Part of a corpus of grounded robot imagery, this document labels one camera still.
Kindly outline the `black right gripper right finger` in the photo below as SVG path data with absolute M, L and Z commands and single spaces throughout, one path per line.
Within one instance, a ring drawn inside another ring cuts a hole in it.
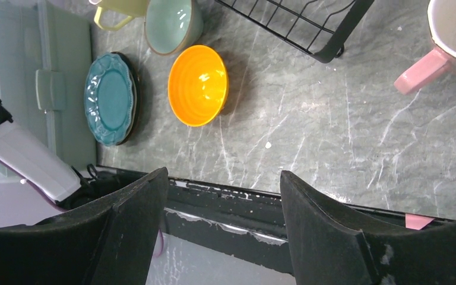
M 280 191 L 297 284 L 456 284 L 456 221 L 424 230 L 388 223 L 287 170 Z

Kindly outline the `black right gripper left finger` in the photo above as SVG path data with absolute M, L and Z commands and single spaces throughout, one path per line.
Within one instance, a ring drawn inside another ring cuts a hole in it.
M 162 167 L 35 225 L 0 228 L 0 284 L 144 284 L 168 188 Z

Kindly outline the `yellow ribbed bowl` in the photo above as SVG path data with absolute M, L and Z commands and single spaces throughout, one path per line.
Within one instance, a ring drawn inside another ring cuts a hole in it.
M 185 49 L 170 69 L 167 94 L 174 115 L 183 124 L 209 124 L 224 109 L 229 94 L 223 59 L 206 45 Z

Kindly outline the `black wire dish rack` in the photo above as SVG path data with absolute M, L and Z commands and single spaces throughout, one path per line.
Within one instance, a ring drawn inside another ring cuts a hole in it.
M 323 64 L 339 58 L 374 0 L 218 1 L 276 38 Z

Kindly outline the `pink mug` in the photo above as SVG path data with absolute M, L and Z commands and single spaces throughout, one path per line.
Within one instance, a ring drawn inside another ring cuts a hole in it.
M 411 94 L 441 75 L 456 74 L 456 1 L 430 1 L 427 7 L 433 49 L 394 82 L 402 94 Z

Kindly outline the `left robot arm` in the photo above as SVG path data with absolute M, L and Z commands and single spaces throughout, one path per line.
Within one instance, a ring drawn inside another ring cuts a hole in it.
M 87 166 L 84 177 L 27 129 L 14 122 L 0 99 L 0 162 L 37 189 L 51 204 L 72 210 L 122 187 L 118 175 Z

